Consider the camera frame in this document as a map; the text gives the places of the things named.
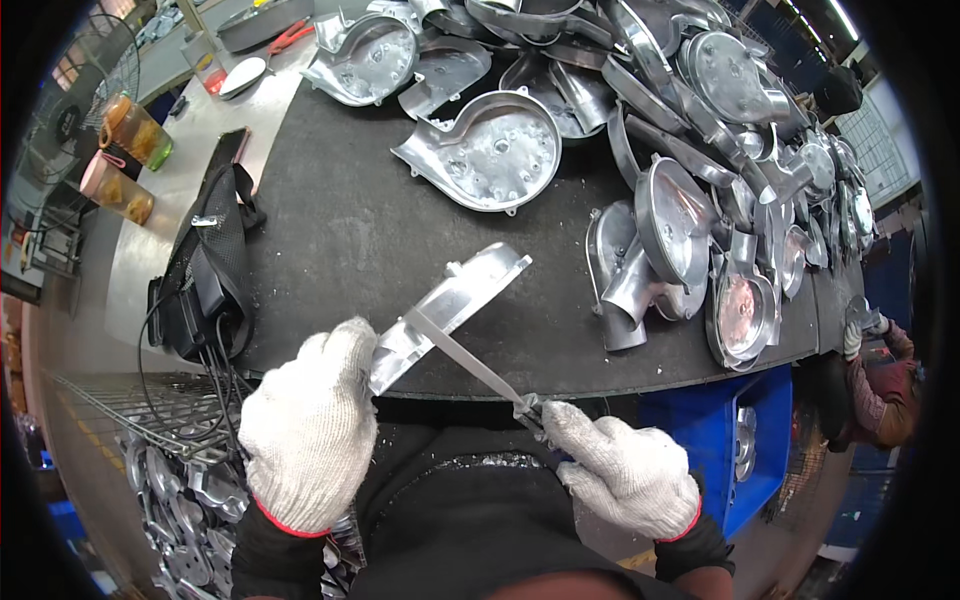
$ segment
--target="workbench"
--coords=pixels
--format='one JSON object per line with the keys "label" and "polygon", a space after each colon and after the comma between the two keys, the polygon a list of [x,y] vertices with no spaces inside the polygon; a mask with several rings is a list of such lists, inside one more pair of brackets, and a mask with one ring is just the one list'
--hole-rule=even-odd
{"label": "workbench", "polygon": [[[258,207],[268,220],[248,234],[257,314],[239,367],[257,372],[278,367],[296,356],[311,333],[355,314],[382,332],[442,279],[446,262],[463,262],[502,241],[530,254],[533,265],[453,337],[521,394],[615,395],[738,374],[722,369],[711,355],[703,310],[690,321],[668,323],[651,309],[645,345],[604,351],[599,319],[591,312],[587,224],[593,208],[631,197],[605,132],[564,149],[557,176],[515,217],[475,212],[411,177],[409,167],[391,155],[415,125],[395,98],[379,108],[343,106],[299,81],[312,44],[296,44],[288,52],[275,59],[276,76],[229,102],[210,99],[196,81],[186,88],[190,107],[164,125],[174,152],[159,171],[144,170],[139,180],[156,195],[155,214],[145,228],[124,223],[121,231],[108,291],[112,335],[137,342],[147,282],[163,273],[217,135],[250,125],[242,162],[259,181]],[[464,94],[465,101],[495,89],[502,68],[496,61],[491,74]],[[443,107],[435,116],[455,116],[462,105]],[[780,344],[764,350],[756,368],[839,348],[843,308],[852,293],[862,293],[858,264],[836,275],[807,273],[797,297],[784,301]],[[435,350],[388,396],[468,398],[491,392]]]}

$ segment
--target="blue plastic crate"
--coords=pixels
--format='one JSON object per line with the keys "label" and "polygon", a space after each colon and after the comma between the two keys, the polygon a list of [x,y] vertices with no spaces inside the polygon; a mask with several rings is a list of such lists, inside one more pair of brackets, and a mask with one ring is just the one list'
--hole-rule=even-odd
{"label": "blue plastic crate", "polygon": [[77,511],[74,510],[73,504],[69,500],[50,502],[47,504],[47,509],[65,540],[86,538],[86,531],[84,531],[80,518],[77,516]]}
{"label": "blue plastic crate", "polygon": [[[736,409],[756,410],[756,466],[735,484]],[[690,468],[704,476],[704,512],[735,534],[777,491],[790,453],[793,389],[790,367],[665,390],[640,397],[639,422],[663,429],[686,449]]]}

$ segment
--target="black cable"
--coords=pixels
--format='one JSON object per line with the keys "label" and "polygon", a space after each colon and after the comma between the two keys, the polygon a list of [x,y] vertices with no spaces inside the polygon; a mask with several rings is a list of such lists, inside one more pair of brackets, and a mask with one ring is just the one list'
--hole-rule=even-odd
{"label": "black cable", "polygon": [[[239,374],[237,374],[236,369],[233,367],[233,365],[230,364],[229,354],[227,354],[227,346],[224,344],[224,338],[220,334],[220,320],[223,319],[226,315],[227,313],[222,313],[219,317],[217,317],[217,323],[214,326],[214,328],[217,330],[217,345],[220,347],[220,355],[224,357],[224,361],[227,363],[227,366],[230,369],[230,372],[233,373],[234,380],[239,380],[241,383],[243,383],[244,387],[247,388],[247,391],[252,394],[256,390],[253,388],[253,386],[250,384],[249,381],[247,381],[246,379],[241,377]],[[243,397],[240,395],[239,388],[237,388],[237,401],[241,405],[243,405]]]}
{"label": "black cable", "polygon": [[147,380],[143,376],[143,347],[142,347],[143,332],[147,330],[147,324],[150,322],[150,318],[154,316],[154,313],[159,308],[160,303],[165,300],[167,299],[163,298],[163,299],[157,300],[154,303],[154,305],[150,307],[150,310],[147,311],[147,318],[143,320],[143,325],[140,327],[140,335],[136,337],[136,371],[140,374],[140,388],[143,391],[143,399],[147,402],[147,407],[150,409],[150,412],[154,416],[154,419],[156,419],[156,422],[158,422],[160,426],[163,427],[167,431],[167,433],[172,435],[175,439],[186,440],[188,442],[195,442],[197,440],[202,440],[203,438],[206,438],[207,436],[210,435],[210,433],[215,431],[217,427],[220,426],[220,423],[223,422],[224,415],[221,414],[220,417],[216,420],[216,422],[213,423],[212,426],[210,426],[205,431],[201,431],[200,433],[184,434],[178,431],[174,431],[174,429],[171,428],[170,425],[168,425],[167,422],[163,419],[163,417],[161,417],[160,414],[156,411],[156,408],[154,407],[154,403],[150,400],[150,393],[147,392]]}
{"label": "black cable", "polygon": [[[206,360],[209,361],[210,363],[209,365],[207,365],[206,361],[204,360],[204,352],[206,352]],[[230,395],[231,386],[230,386],[230,383],[226,381],[227,397],[224,397],[224,391],[220,387],[220,377],[223,376],[224,379],[226,380],[227,377],[229,377],[229,374],[224,373],[221,370],[220,365],[216,360],[216,352],[210,346],[205,347],[201,351],[200,362],[204,364],[204,367],[206,367],[206,373],[210,375],[210,379],[213,380],[213,389],[217,395],[217,401],[220,402],[220,410],[223,412],[223,414],[221,415],[221,418],[226,418],[227,420],[227,433],[229,436],[228,447],[231,450],[236,451],[239,446],[239,443],[237,442],[236,430],[233,429],[233,422],[230,421],[230,417],[227,412],[228,397]]]}

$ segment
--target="cotton knit glove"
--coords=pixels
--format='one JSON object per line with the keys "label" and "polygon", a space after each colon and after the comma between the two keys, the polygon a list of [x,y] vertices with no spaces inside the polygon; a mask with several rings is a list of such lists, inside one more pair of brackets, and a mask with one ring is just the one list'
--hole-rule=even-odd
{"label": "cotton knit glove", "polygon": [[376,441],[367,387],[375,346],[370,325],[355,317],[309,338],[244,402],[247,480],[263,514],[288,534],[323,535],[367,474]]}
{"label": "cotton knit glove", "polygon": [[843,330],[843,357],[848,363],[860,355],[860,346],[863,344],[863,331],[856,323],[847,323]]}
{"label": "cotton knit glove", "polygon": [[686,450],[655,427],[616,417],[590,421],[566,402],[543,404],[543,430],[576,463],[557,476],[598,516],[653,540],[676,540],[697,522],[700,491]]}
{"label": "cotton knit glove", "polygon": [[890,331],[890,320],[880,315],[880,322],[873,327],[867,328],[867,333],[870,335],[886,335],[887,331]]}

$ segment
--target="stainless steel table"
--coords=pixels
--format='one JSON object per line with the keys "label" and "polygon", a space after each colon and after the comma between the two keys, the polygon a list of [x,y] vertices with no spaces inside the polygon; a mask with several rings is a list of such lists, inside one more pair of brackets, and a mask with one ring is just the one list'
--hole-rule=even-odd
{"label": "stainless steel table", "polygon": [[[166,269],[180,222],[197,199],[220,133],[250,127],[241,162],[259,182],[276,132],[300,85],[300,71],[309,66],[316,51],[310,36],[295,42],[271,59],[274,75],[267,72],[251,89],[229,101],[211,97],[196,79],[187,85],[183,95],[190,104],[163,124],[174,140],[173,152],[157,171],[144,169],[137,180],[156,197],[154,213],[144,227],[124,221],[120,230],[107,291],[108,334],[128,344],[138,343],[147,310],[147,283]],[[265,53],[261,48],[250,56]],[[231,57],[233,61],[243,58]],[[146,342],[143,347],[160,351]]]}

